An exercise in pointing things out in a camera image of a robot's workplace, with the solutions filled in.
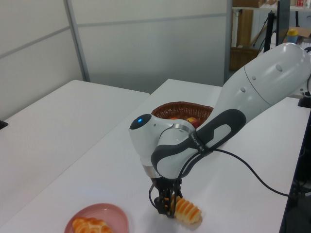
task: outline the fruit in basket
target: fruit in basket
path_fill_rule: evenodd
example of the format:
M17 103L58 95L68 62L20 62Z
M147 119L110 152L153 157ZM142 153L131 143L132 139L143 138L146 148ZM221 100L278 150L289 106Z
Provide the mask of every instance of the fruit in basket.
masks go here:
M72 222L75 233L112 233L103 220L94 217L78 217Z
M191 125L194 126L194 128L198 128L200 126L200 122L195 117L189 117L187 118L187 122L190 122Z

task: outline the wooden shelf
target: wooden shelf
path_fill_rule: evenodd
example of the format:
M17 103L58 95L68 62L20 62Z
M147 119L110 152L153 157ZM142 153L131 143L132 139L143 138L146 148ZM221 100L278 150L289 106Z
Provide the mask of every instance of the wooden shelf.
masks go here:
M244 9L244 10L272 10L276 11L277 10L277 3L273 5L268 5L264 4L260 8L255 8L255 7L238 7L234 6L232 9ZM301 7L301 6L291 6L290 11L301 11L301 12L311 12L311 8L306 8L306 7Z

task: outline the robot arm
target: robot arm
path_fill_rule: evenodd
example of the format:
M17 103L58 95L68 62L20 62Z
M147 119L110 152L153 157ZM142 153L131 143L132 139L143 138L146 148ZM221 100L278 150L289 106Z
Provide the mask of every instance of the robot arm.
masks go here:
M159 195L165 188L169 189L165 196L176 192L169 186L180 185L175 181L189 159L182 177L257 115L290 94L303 96L311 85L310 74L311 56L295 44L282 44L246 64L225 83L214 110L197 130L186 121L151 115L149 120L134 120L130 135L147 175L157 181Z

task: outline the pastry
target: pastry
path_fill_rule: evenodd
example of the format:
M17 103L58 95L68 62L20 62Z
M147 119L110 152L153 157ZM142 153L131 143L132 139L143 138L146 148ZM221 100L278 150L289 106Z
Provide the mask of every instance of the pastry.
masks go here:
M174 208L174 197L172 197L171 208ZM192 202L177 196L176 209L174 217L178 220L184 221L187 224L197 223L202 221L201 210Z
M107 224L94 217L78 217L72 222L75 233L112 233Z

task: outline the brown basket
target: brown basket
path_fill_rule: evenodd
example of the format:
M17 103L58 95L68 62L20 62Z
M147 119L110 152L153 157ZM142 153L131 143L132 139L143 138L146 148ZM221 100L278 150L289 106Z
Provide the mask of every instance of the brown basket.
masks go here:
M186 120L189 117L194 117L201 125L206 121L212 111L212 107L197 103L171 102L157 107L151 112L151 114L162 119L176 117L178 119Z

